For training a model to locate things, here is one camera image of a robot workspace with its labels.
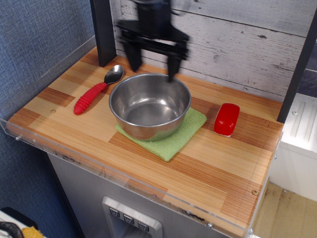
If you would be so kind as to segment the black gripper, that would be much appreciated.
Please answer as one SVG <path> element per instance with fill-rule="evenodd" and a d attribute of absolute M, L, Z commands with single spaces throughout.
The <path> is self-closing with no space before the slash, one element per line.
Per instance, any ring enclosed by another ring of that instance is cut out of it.
<path fill-rule="evenodd" d="M 121 42 L 131 69 L 142 65 L 141 50 L 166 55 L 168 81 L 179 72 L 182 60 L 188 56 L 189 36 L 172 25 L 171 1 L 135 0 L 136 20 L 119 20 Z"/>

